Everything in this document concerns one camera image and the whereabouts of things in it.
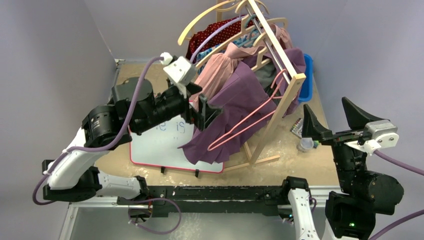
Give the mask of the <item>purple pleated skirt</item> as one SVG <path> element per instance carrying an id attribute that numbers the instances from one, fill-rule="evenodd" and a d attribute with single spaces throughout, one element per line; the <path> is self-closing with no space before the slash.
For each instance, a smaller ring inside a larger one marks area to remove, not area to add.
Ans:
<path id="1" fill-rule="evenodd" d="M 208 100 L 211 105 L 222 108 L 223 112 L 205 130 L 195 129 L 191 140 L 180 146 L 190 163 L 226 162 L 230 155 L 238 153 L 248 139 L 267 125 L 268 119 L 225 141 L 232 129 L 238 132 L 277 107 L 276 103 L 269 103 L 257 113 L 253 113 L 268 99 L 251 69 L 256 59 L 256 56 L 250 56 L 241 60 L 221 90 Z"/>

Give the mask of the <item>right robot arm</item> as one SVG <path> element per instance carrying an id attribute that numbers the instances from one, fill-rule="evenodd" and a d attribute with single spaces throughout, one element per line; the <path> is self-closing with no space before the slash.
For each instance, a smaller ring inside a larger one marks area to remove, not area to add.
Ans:
<path id="1" fill-rule="evenodd" d="M 308 106 L 303 107 L 302 136 L 330 146 L 340 192 L 331 191 L 325 202 L 324 240 L 367 240 L 376 214 L 392 215 L 404 195 L 399 181 L 369 170 L 368 156 L 396 146 L 398 128 L 386 118 L 374 116 L 342 98 L 349 130 L 332 132 Z"/>

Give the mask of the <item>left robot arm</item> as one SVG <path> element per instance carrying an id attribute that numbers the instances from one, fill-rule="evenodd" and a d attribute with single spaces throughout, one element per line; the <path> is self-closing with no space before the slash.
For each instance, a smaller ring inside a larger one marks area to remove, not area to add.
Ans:
<path id="1" fill-rule="evenodd" d="M 97 196 L 116 196 L 138 205 L 149 199 L 146 180 L 106 174 L 95 162 L 131 142 L 132 134 L 142 133 L 181 116 L 186 123 L 204 130 L 223 109 L 210 105 L 200 95 L 198 108 L 183 96 L 176 86 L 155 95 L 151 82 L 131 77 L 112 88 L 111 100 L 92 109 L 82 121 L 74 140 L 55 160 L 42 163 L 44 204 L 81 202 Z"/>

